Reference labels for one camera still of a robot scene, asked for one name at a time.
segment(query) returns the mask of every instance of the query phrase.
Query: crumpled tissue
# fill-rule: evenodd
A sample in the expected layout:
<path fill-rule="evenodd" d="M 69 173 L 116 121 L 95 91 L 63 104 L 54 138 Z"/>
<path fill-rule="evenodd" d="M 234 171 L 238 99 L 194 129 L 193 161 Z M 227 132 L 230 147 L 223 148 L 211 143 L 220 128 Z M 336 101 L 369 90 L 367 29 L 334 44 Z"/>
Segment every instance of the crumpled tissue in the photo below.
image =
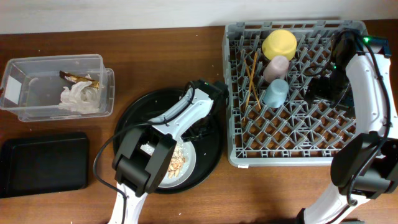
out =
<path fill-rule="evenodd" d="M 88 87 L 90 85 L 91 81 L 88 81 L 78 82 L 70 90 L 63 87 L 59 106 L 66 106 L 65 109 L 82 114 L 97 113 L 100 110 L 100 96 L 96 88 Z"/>

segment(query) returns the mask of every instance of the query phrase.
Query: wire grid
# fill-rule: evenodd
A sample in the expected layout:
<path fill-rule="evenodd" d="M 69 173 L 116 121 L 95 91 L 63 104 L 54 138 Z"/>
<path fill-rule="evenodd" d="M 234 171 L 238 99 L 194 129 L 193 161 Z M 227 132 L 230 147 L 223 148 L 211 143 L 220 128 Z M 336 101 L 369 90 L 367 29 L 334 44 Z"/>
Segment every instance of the wire grid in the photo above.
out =
<path fill-rule="evenodd" d="M 306 35 L 298 38 L 297 52 L 286 77 L 290 88 L 288 97 L 278 109 L 268 108 L 262 102 L 268 86 L 262 76 L 269 63 L 261 51 L 265 37 L 261 38 L 258 31 L 244 31 L 239 39 L 227 39 L 233 91 L 233 142 L 237 158 L 331 157 L 349 143 L 355 132 L 353 118 L 346 118 L 345 111 L 329 108 L 326 100 L 315 100 L 312 105 L 303 100 L 312 77 L 306 77 L 302 71 L 311 65 L 326 64 L 330 55 L 330 39 L 335 33 L 337 30 L 311 38 Z M 259 58 L 253 82 L 261 109 L 251 92 L 249 105 L 244 111 L 249 78 L 243 59 L 246 59 L 251 72 L 255 51 Z"/>

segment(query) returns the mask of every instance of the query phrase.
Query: wooden table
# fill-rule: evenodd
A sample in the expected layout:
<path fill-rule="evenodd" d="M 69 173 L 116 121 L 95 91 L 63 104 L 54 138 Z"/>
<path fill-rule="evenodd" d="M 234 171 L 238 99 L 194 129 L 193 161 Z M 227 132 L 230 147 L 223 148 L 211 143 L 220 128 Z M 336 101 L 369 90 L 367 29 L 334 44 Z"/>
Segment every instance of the wooden table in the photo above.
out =
<path fill-rule="evenodd" d="M 392 49 L 391 74 L 398 74 L 398 20 L 367 21 L 370 34 L 385 36 Z M 53 34 L 0 35 L 0 71 L 7 60 L 48 55 L 100 54 L 116 79 L 110 117 L 23 123 L 0 111 L 0 141 L 9 138 L 83 131 L 90 139 L 90 177 L 86 189 L 0 200 L 0 223 L 106 223 L 116 193 L 93 177 L 91 165 L 112 135 L 123 111 L 140 96 L 161 88 L 183 87 L 189 80 L 223 80 L 224 27 L 114 30 Z M 391 76 L 398 96 L 397 76 Z M 113 180 L 112 148 L 100 160 L 100 174 Z M 330 183 L 330 167 L 253 167 L 221 162 L 199 186 L 175 195 L 150 195 L 140 223 L 280 223 L 310 206 Z M 398 195 L 382 195 L 356 209 L 350 218 L 367 223 L 397 223 Z"/>

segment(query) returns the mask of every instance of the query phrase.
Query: blue cup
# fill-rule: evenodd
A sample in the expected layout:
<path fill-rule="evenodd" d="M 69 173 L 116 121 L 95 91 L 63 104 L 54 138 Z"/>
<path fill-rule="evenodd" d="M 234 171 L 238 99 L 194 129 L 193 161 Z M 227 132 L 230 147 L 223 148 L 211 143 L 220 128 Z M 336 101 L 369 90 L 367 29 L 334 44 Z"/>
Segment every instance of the blue cup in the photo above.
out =
<path fill-rule="evenodd" d="M 285 103 L 289 84 L 285 80 L 275 79 L 266 90 L 262 102 L 270 108 L 278 108 Z"/>

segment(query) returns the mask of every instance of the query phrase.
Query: black plate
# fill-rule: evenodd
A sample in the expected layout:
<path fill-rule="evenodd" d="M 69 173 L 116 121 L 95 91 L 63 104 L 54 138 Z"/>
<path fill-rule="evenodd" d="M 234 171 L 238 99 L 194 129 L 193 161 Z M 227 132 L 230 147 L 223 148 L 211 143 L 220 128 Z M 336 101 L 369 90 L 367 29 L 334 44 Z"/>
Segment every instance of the black plate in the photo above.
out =
<path fill-rule="evenodd" d="M 178 102 L 181 94 L 182 90 L 179 89 L 165 89 L 154 91 L 139 98 L 123 113 L 116 126 L 115 133 L 129 124 L 147 121 L 164 113 Z M 214 130 L 214 134 L 192 141 L 197 154 L 197 161 L 191 176 L 178 186 L 167 189 L 158 188 L 155 191 L 156 193 L 174 194 L 191 189 L 202 183 L 215 169 L 222 154 L 222 133 L 220 125 L 215 118 L 210 118 L 208 125 Z M 121 136 L 113 142 L 115 154 L 123 137 Z"/>
<path fill-rule="evenodd" d="M 0 153 L 0 198 L 86 187 L 88 148 L 85 133 L 7 140 Z"/>

